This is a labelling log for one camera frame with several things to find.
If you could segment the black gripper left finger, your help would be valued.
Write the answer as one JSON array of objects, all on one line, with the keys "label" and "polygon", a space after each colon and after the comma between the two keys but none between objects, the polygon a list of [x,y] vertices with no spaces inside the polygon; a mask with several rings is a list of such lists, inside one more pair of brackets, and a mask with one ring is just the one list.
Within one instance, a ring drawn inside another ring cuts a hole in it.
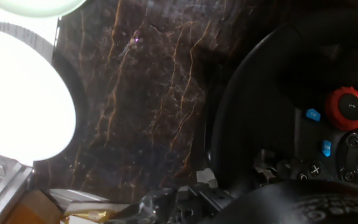
[{"label": "black gripper left finger", "polygon": [[181,187],[181,199],[197,199],[211,211],[221,211],[234,198],[218,187],[218,182],[210,168],[196,172],[197,183]]}]

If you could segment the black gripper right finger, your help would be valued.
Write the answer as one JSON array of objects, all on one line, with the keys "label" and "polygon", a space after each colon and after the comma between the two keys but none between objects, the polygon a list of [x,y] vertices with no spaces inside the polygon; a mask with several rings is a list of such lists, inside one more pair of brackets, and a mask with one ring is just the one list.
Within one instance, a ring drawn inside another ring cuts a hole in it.
[{"label": "black gripper right finger", "polygon": [[277,171],[278,159],[274,152],[260,150],[254,158],[254,169],[261,185],[273,184],[280,180]]}]

